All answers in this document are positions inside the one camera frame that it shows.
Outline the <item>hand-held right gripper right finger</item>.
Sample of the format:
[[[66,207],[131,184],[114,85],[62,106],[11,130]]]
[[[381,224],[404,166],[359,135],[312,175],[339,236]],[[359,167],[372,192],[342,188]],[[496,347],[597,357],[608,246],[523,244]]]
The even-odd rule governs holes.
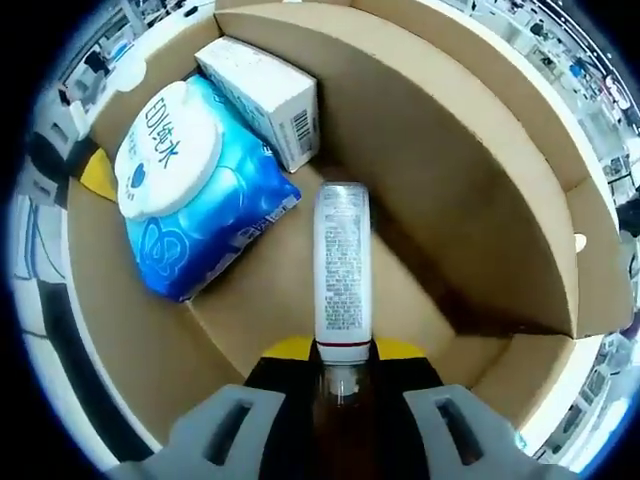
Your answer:
[[[445,385],[416,346],[371,341],[375,459],[385,479],[516,479],[511,423],[461,385]]]

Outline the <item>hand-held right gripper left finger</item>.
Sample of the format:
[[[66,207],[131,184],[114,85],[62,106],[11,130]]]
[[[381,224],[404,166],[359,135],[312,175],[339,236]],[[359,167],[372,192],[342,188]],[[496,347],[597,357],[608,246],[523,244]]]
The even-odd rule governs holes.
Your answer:
[[[315,342],[269,347],[242,385],[227,385],[181,417],[169,441],[171,479],[298,479],[319,376]]]

